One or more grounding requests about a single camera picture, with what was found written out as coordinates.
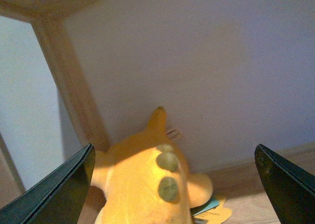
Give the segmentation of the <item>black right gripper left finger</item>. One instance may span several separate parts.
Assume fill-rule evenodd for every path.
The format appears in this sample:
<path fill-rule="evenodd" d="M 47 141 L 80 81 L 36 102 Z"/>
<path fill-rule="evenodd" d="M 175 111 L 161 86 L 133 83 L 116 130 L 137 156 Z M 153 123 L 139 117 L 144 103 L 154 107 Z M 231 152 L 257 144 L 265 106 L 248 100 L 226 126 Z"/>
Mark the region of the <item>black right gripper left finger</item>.
<path fill-rule="evenodd" d="M 0 210 L 2 224 L 75 224 L 85 203 L 95 164 L 87 145 L 23 195 Z"/>

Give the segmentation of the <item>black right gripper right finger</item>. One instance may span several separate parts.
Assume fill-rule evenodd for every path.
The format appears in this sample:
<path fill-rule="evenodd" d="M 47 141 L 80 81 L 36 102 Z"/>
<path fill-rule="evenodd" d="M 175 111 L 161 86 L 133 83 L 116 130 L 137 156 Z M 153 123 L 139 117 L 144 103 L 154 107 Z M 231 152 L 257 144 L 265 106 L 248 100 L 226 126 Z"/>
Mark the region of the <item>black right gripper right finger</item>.
<path fill-rule="evenodd" d="M 266 146 L 257 145 L 255 165 L 282 224 L 315 222 L 315 177 Z"/>

